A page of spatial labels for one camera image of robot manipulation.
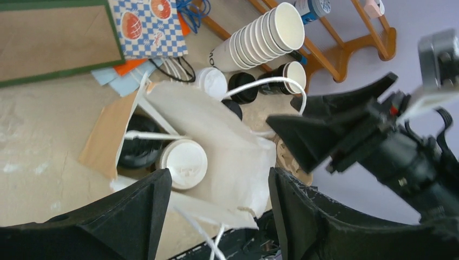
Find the single black cup lid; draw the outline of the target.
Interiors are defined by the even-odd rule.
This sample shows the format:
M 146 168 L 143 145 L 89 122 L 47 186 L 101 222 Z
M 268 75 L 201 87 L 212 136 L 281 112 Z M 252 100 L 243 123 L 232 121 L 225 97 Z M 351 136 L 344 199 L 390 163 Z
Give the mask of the single black cup lid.
M 127 131 L 160 133 L 160 127 L 154 120 L 143 115 L 134 114 Z M 125 139 L 119 157 L 118 166 L 130 170 L 151 167 L 163 149 L 163 141 L 151 139 Z

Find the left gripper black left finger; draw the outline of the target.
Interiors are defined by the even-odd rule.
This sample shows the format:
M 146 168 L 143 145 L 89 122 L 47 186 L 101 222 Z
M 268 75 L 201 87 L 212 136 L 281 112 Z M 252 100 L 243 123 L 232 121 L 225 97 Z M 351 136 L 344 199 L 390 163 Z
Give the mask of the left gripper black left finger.
M 1 259 L 154 259 L 172 178 L 157 170 L 43 223 L 1 228 Z

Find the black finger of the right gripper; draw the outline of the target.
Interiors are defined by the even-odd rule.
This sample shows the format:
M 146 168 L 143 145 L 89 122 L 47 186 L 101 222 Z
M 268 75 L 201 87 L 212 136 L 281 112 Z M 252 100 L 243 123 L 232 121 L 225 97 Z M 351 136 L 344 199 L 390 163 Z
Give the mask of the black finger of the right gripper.
M 397 80 L 398 76 L 389 72 L 375 82 L 355 90 L 326 95 L 309 95 L 303 115 L 333 116 L 360 107 L 365 108 L 370 101 L 378 101 L 378 98 Z
M 326 170 L 329 173 L 344 172 L 337 164 L 343 162 L 351 153 L 351 146 L 340 147 L 340 143 L 349 137 L 362 144 L 362 131 L 353 134 L 358 125 L 368 119 L 367 109 L 357 108 L 333 116 L 316 117 L 312 115 L 271 115 L 268 125 L 279 135 L 292 153 L 295 160 L 306 172 L 312 172 L 325 159 L 332 161 Z

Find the brown kraft paper bag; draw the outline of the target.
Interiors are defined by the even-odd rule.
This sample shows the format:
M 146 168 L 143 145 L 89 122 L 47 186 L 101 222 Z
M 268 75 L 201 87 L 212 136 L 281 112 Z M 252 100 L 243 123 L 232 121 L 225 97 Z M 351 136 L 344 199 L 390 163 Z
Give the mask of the brown kraft paper bag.
M 207 156 L 201 182 L 175 189 L 169 210 L 181 215 L 206 241 L 202 223 L 229 229 L 258 229 L 256 219 L 269 197 L 268 174 L 277 154 L 271 131 L 255 132 L 204 92 L 178 82 L 152 82 L 144 75 L 139 88 L 103 108 L 80 154 L 81 164 L 117 179 L 124 141 L 132 138 L 128 121 L 141 108 L 180 142 L 194 141 Z

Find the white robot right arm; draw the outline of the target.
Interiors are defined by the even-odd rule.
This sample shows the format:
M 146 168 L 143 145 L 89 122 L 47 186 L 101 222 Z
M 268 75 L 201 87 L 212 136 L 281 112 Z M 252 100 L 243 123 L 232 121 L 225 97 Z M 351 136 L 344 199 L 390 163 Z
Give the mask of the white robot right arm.
M 350 92 L 309 96 L 299 115 L 271 115 L 266 121 L 306 173 L 324 160 L 329 173 L 358 163 L 422 220 L 457 216 L 458 160 L 445 131 L 422 138 L 408 122 L 399 124 L 408 94 L 392 93 L 378 102 L 396 81 L 396 74 L 387 73 Z

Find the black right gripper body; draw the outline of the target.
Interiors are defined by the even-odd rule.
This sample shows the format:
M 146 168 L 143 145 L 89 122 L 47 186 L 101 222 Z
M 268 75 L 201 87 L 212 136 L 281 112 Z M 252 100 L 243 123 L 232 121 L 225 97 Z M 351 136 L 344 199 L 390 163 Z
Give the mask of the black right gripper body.
M 362 109 L 363 118 L 332 149 L 326 171 L 341 173 L 368 157 L 390 132 L 395 131 L 395 121 L 406 111 L 410 99 L 410 94 L 398 91 L 382 103 L 376 99 L 367 102 Z

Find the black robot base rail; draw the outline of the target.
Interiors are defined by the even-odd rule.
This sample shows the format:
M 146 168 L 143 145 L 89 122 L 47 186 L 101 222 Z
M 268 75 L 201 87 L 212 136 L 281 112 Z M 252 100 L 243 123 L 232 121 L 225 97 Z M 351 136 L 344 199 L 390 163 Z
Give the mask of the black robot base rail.
M 223 234 L 219 248 L 227 259 L 282 259 L 272 211 L 268 210 L 255 221 L 258 230 L 231 229 Z

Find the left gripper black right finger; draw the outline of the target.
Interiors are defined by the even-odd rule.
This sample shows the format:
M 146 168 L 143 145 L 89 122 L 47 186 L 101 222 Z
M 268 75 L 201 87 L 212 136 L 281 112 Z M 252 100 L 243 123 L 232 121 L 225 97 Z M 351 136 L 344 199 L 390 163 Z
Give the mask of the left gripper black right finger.
M 352 209 L 282 168 L 268 178 L 283 259 L 458 259 L 458 218 L 407 225 Z

